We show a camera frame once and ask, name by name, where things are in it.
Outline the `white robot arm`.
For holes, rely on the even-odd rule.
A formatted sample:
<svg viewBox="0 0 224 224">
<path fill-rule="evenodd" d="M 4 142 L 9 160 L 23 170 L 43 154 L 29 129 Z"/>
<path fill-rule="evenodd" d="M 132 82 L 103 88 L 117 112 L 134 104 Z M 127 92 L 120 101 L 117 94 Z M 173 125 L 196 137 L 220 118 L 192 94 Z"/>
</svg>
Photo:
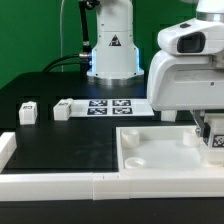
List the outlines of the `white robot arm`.
<svg viewBox="0 0 224 224">
<path fill-rule="evenodd" d="M 79 0 L 97 14 L 97 44 L 84 41 L 87 79 L 123 85 L 144 74 L 133 42 L 132 0 Z M 160 51 L 148 74 L 147 99 L 156 111 L 189 110 L 196 133 L 213 147 L 214 124 L 207 110 L 224 109 L 224 0 L 194 0 L 196 17 L 161 30 Z"/>
</svg>

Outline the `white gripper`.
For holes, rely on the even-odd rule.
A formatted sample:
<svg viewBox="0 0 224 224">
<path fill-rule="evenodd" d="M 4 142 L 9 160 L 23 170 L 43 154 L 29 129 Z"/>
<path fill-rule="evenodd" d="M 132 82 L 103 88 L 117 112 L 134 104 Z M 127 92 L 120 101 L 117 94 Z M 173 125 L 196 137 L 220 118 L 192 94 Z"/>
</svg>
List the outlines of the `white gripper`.
<svg viewBox="0 0 224 224">
<path fill-rule="evenodd" d="M 210 126 L 199 110 L 224 109 L 224 70 L 210 56 L 173 56 L 159 51 L 152 59 L 147 99 L 156 111 L 195 110 L 195 133 L 209 143 Z"/>
</svg>

